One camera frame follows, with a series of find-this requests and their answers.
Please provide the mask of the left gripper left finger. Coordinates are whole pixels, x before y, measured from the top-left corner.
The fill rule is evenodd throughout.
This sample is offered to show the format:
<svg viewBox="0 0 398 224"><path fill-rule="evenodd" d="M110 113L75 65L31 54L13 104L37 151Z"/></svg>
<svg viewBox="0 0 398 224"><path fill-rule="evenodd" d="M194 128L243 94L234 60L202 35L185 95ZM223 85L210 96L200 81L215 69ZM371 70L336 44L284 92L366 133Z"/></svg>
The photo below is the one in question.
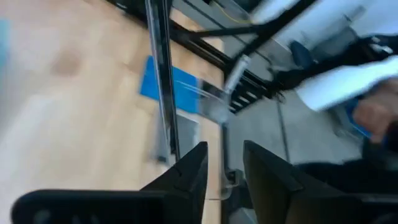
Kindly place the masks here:
<svg viewBox="0 0 398 224"><path fill-rule="evenodd" d="M140 190L42 189L19 197L12 224L201 224L208 144L199 142Z"/></svg>

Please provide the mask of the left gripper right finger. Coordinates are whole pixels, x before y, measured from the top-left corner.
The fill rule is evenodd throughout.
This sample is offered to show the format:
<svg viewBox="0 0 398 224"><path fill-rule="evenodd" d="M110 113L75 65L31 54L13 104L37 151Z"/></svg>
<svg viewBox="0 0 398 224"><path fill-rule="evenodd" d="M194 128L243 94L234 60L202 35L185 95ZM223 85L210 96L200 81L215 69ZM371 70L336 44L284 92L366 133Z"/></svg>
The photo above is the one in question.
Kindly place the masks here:
<svg viewBox="0 0 398 224"><path fill-rule="evenodd" d="M398 224L398 195L344 193L249 140L243 161L258 224Z"/></svg>

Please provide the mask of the clear jewel case black tray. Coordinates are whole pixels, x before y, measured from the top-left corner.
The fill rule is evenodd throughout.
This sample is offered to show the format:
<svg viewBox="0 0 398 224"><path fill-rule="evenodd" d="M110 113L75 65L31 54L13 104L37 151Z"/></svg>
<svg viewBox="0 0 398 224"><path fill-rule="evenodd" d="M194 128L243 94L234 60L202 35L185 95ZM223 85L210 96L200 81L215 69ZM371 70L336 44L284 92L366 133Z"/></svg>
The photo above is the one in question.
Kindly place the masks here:
<svg viewBox="0 0 398 224"><path fill-rule="evenodd" d="M178 161L181 155L170 53L170 9L167 0L145 0L145 6L165 140L171 155ZM220 96L215 96L197 87L194 87L193 91L205 97L201 100L201 105L205 107L205 117L225 125L229 118L229 96L226 92L222 91Z"/></svg>

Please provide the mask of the blue disc case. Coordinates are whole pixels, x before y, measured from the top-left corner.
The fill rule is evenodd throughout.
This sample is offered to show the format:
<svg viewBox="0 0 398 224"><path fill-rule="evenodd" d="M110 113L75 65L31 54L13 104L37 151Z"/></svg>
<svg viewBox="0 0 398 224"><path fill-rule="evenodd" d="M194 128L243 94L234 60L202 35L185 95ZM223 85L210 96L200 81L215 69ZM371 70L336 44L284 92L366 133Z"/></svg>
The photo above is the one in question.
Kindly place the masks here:
<svg viewBox="0 0 398 224"><path fill-rule="evenodd" d="M198 93L193 91L198 87L198 79L183 70L173 67L175 105L178 109L188 113L198 113ZM159 100L159 87L155 75L154 59L151 55L147 57L144 66L140 94L153 100Z"/></svg>

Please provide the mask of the person's forearm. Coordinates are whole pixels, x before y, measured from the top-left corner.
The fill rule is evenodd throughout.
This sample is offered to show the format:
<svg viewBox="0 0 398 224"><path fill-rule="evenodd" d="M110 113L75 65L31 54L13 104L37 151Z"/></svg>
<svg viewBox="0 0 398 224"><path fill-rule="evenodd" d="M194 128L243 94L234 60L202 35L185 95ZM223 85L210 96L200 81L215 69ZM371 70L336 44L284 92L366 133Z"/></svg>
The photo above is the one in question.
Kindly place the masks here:
<svg viewBox="0 0 398 224"><path fill-rule="evenodd" d="M303 82L296 93L311 110L323 111L395 77L398 77L398 55L378 62L330 70Z"/></svg>

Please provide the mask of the blue object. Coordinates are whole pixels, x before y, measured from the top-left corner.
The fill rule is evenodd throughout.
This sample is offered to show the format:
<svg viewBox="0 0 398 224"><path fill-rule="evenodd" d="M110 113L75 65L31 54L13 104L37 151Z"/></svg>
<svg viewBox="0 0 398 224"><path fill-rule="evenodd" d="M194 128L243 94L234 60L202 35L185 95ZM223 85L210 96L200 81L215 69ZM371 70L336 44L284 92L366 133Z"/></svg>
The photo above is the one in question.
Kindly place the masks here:
<svg viewBox="0 0 398 224"><path fill-rule="evenodd" d="M353 125L355 130L359 131L364 137L370 138L371 132L364 126L361 121L364 114L364 109L361 104L362 98L354 98L349 100L345 105L345 111L348 115L350 123Z"/></svg>

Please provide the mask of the person's hand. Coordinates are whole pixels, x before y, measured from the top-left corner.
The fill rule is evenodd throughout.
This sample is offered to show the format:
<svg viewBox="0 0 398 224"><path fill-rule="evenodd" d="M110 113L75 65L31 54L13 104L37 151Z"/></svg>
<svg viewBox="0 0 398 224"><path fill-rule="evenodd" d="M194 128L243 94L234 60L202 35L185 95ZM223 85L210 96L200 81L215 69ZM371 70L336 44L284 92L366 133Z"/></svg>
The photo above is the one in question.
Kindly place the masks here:
<svg viewBox="0 0 398 224"><path fill-rule="evenodd" d="M371 132L371 142L382 142L389 125L398 121L398 78L378 84L362 99L361 104L364 109L361 121Z"/></svg>

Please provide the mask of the teal translucent plastic bin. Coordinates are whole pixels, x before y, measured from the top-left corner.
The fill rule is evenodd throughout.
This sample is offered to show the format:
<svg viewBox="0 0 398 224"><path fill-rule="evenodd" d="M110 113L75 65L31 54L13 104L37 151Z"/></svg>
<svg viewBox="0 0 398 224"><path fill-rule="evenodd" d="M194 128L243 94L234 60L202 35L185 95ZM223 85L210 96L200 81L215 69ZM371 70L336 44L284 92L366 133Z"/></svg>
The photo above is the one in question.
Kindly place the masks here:
<svg viewBox="0 0 398 224"><path fill-rule="evenodd" d="M0 69L7 62L9 54L9 21L0 19Z"/></svg>

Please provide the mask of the black aluminium table frame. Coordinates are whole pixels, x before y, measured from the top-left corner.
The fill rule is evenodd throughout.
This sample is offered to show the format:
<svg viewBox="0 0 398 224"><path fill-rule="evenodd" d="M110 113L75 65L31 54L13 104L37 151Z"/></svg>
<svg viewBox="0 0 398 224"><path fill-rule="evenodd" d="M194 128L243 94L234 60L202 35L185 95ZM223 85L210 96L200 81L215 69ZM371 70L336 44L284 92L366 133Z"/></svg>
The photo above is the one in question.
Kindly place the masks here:
<svg viewBox="0 0 398 224"><path fill-rule="evenodd" d="M145 0L106 1L115 5L125 14L132 16L148 26ZM167 0L170 11L172 8L172 1L173 0ZM223 72L224 78L230 78L232 76L233 66L237 65L239 59L244 56L250 56L256 52L259 47L270 41L273 36L290 24L306 9L313 6L316 1L317 0L298 0L297 3L285 10L281 15L263 24L203 31L192 31L182 27L180 24L171 20L169 12L170 41L175 41L182 47L220 69ZM234 57L225 55L204 40L206 37L237 36L239 34L256 34L257 36Z"/></svg>

